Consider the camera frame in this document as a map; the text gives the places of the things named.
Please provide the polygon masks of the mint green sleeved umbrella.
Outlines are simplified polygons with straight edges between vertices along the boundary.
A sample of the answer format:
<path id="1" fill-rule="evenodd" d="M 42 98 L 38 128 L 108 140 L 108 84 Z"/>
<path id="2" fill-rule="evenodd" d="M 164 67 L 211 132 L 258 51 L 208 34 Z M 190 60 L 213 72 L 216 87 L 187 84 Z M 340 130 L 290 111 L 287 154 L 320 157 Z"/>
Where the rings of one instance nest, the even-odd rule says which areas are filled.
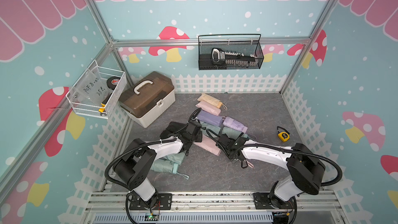
<path id="1" fill-rule="evenodd" d="M 229 138 L 236 140 L 242 134 L 242 132 L 229 127 L 222 127 L 220 134 L 226 134 Z"/>

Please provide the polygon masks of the pink sleeve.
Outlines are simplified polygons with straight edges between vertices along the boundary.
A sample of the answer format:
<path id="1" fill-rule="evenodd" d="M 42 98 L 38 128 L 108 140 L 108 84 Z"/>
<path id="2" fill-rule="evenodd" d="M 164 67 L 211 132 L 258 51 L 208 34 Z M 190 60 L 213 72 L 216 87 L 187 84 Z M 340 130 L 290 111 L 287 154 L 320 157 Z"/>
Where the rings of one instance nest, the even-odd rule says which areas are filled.
<path id="1" fill-rule="evenodd" d="M 221 154 L 221 149 L 216 146 L 216 142 L 207 137 L 206 135 L 202 135 L 201 142 L 194 142 L 195 145 L 203 148 L 204 150 L 213 153 L 216 156 Z"/>

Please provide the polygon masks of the lilac sleeve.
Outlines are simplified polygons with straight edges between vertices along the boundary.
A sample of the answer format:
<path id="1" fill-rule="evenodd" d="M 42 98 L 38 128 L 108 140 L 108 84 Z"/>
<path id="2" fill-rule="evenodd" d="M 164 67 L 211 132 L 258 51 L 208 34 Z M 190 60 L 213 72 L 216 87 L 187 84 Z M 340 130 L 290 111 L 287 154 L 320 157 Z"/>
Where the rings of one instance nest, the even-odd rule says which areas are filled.
<path id="1" fill-rule="evenodd" d="M 197 115 L 197 119 L 216 127 L 221 127 L 225 120 L 222 116 L 216 116 L 205 111 L 200 111 Z"/>

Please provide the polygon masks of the mint green sleeve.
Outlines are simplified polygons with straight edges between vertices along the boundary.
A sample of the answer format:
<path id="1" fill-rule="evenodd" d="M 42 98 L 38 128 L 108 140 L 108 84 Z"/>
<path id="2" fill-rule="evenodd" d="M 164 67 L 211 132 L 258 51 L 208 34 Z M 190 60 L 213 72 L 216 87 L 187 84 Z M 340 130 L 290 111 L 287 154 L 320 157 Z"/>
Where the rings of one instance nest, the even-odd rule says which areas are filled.
<path id="1" fill-rule="evenodd" d="M 220 129 L 221 129 L 220 127 L 211 125 L 211 124 L 206 123 L 206 122 L 201 122 L 201 125 L 202 125 L 202 127 L 206 128 L 206 130 L 207 129 L 212 130 L 217 135 L 219 135 L 219 133 L 220 133 Z"/>
<path id="2" fill-rule="evenodd" d="M 186 156 L 185 152 L 181 152 L 181 153 L 175 153 L 175 154 L 170 154 L 170 155 L 164 156 L 163 159 L 169 160 L 169 161 L 176 163 L 180 166 L 182 164 L 185 156 Z"/>

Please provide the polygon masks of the pink sleeved umbrella front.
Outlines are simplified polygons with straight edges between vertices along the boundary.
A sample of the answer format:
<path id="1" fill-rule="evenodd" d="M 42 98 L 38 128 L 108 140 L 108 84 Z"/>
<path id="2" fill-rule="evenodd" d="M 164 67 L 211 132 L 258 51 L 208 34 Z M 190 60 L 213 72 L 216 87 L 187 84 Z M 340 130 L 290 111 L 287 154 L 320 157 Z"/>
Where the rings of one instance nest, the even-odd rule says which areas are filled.
<path id="1" fill-rule="evenodd" d="M 242 169 L 246 169 L 246 168 L 254 168 L 254 165 L 252 163 L 250 163 L 249 161 L 247 161 L 246 159 L 240 159 L 240 167 Z"/>

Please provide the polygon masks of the pink sleeved umbrella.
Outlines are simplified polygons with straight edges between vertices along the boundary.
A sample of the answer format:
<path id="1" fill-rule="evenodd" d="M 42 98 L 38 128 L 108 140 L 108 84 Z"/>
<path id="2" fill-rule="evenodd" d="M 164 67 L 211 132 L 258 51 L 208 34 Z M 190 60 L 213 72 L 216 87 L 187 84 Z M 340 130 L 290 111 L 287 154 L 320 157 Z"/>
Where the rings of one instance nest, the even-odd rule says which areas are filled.
<path id="1" fill-rule="evenodd" d="M 215 115 L 215 116 L 219 116 L 220 113 L 221 113 L 221 109 L 219 109 L 219 108 L 217 108 L 217 107 L 215 107 L 215 106 L 213 106 L 213 105 L 211 105 L 211 104 L 209 104 L 207 102 L 204 102 L 204 101 L 198 102 L 196 107 L 197 108 L 201 108 L 203 111 L 205 111 L 207 113 L 210 113 L 212 115 Z"/>
<path id="2" fill-rule="evenodd" d="M 252 163 L 250 163 L 249 161 L 247 161 L 246 159 L 240 159 L 240 167 L 242 169 L 246 169 L 246 168 L 254 168 L 254 165 Z"/>

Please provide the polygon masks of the lilac sleeved umbrella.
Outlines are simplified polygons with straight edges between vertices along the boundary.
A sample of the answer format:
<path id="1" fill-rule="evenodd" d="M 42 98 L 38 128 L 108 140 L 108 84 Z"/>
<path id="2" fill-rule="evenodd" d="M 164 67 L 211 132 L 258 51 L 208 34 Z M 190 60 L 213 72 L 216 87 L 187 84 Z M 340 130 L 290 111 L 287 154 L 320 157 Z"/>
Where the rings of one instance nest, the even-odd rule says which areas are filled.
<path id="1" fill-rule="evenodd" d="M 244 124 L 242 124 L 241 122 L 231 118 L 231 117 L 226 117 L 222 123 L 225 127 L 228 127 L 230 129 L 233 129 L 235 131 L 238 131 L 240 133 L 246 134 L 248 135 L 249 138 L 251 138 L 252 140 L 256 141 L 257 137 L 254 136 L 253 134 L 248 134 L 247 130 L 248 127 L 245 126 Z"/>

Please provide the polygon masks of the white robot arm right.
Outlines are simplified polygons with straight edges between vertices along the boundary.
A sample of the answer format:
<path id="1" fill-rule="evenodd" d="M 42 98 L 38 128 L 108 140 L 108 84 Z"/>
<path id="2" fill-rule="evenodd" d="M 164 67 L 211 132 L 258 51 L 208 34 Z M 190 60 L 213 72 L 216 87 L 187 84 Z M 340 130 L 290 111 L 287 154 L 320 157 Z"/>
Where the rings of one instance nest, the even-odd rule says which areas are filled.
<path id="1" fill-rule="evenodd" d="M 294 208 L 296 196 L 302 193 L 317 195 L 321 187 L 334 185 L 343 177 L 343 171 L 335 161 L 312 153 L 301 143 L 282 147 L 258 143 L 241 135 L 235 140 L 225 134 L 215 137 L 210 134 L 209 137 L 230 160 L 240 161 L 243 169 L 249 167 L 249 160 L 259 160 L 289 172 L 289 176 L 272 185 L 264 200 L 255 197 L 256 202 L 275 209 L 281 209 L 287 203 Z"/>

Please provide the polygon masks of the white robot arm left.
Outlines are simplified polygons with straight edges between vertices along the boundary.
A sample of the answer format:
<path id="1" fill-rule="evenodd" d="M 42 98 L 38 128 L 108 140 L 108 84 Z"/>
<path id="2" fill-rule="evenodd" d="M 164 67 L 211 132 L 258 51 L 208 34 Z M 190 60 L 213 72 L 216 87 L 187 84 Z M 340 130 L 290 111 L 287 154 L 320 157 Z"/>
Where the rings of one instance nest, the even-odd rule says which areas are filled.
<path id="1" fill-rule="evenodd" d="M 128 203 L 138 198 L 142 201 L 140 205 L 146 209 L 153 209 L 159 204 L 158 191 L 147 178 L 150 168 L 165 156 L 188 155 L 191 146 L 202 141 L 202 125 L 197 120 L 201 110 L 196 109 L 186 123 L 170 122 L 157 141 L 133 140 L 121 155 L 108 164 L 105 178 L 129 191 L 126 196 Z"/>

